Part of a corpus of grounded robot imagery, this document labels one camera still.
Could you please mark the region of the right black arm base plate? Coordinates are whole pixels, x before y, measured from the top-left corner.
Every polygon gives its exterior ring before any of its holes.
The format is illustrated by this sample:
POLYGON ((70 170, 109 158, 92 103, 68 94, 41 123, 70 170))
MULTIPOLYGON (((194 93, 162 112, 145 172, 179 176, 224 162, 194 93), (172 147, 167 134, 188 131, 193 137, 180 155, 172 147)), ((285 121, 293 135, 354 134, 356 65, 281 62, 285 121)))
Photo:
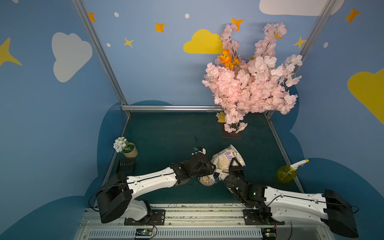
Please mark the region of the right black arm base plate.
POLYGON ((285 225, 285 222, 280 222, 275 220, 272 217, 272 213, 269 209, 254 210, 254 209, 245 209, 243 210, 243 215, 245 219, 245 224, 247 226, 253 225, 266 225, 266 226, 275 226, 275 225, 285 225))

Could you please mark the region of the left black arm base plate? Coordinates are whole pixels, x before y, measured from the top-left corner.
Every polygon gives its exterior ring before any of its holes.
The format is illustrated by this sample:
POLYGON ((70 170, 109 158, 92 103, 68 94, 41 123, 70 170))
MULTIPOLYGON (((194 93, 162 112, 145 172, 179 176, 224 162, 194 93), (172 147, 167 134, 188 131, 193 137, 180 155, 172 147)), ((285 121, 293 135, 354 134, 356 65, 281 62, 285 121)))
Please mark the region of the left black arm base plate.
POLYGON ((145 216, 142 220, 135 221, 132 218, 125 218, 125 226, 163 226, 165 224, 166 210, 152 210, 152 215, 145 216))

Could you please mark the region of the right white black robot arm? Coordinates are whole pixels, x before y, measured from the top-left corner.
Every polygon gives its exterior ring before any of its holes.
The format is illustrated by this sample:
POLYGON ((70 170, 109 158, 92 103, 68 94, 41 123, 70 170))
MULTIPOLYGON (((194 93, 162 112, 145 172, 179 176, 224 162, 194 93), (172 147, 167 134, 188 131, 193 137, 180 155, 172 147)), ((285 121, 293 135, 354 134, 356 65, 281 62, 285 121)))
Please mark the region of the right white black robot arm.
POLYGON ((245 179, 240 164, 219 173, 219 179, 235 199, 254 210, 256 219, 264 225, 306 222, 328 227, 342 237, 359 237, 354 216, 358 207, 333 190, 325 190, 322 194, 303 194, 251 184, 245 179))

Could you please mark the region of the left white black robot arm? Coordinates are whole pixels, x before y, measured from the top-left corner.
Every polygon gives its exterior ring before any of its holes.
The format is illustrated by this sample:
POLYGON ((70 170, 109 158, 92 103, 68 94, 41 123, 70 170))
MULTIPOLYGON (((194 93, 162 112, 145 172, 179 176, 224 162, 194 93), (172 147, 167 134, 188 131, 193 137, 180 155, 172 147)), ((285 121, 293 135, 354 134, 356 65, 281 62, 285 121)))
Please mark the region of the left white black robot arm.
POLYGON ((192 178, 212 175, 216 168, 203 152, 196 152, 189 160, 171 164, 158 172, 141 176, 118 173, 96 193, 101 223, 113 222, 124 213, 135 221, 148 219, 152 216, 150 204, 136 198, 159 189, 187 184, 192 178))

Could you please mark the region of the white patterned breakfast bowl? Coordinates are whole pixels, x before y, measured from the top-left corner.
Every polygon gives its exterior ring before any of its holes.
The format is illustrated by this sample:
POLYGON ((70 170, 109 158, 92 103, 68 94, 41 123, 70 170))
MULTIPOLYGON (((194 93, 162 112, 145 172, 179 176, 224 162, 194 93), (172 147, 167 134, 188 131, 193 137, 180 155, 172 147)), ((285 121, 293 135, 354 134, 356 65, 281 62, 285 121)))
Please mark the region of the white patterned breakfast bowl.
POLYGON ((205 187, 210 187, 216 183, 216 180, 213 176, 209 175, 209 176, 200 177, 199 182, 205 187))

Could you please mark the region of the clear plastic oats bag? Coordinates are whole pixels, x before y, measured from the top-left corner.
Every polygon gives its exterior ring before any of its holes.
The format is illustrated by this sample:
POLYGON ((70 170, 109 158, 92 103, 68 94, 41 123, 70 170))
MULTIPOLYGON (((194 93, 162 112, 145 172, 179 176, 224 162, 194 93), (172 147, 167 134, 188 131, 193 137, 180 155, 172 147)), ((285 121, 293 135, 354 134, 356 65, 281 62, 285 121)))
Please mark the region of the clear plastic oats bag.
POLYGON ((217 169, 229 173, 229 166, 232 158, 237 158, 244 166, 246 165, 243 157, 233 145, 230 145, 219 153, 213 155, 211 163, 214 164, 217 169))

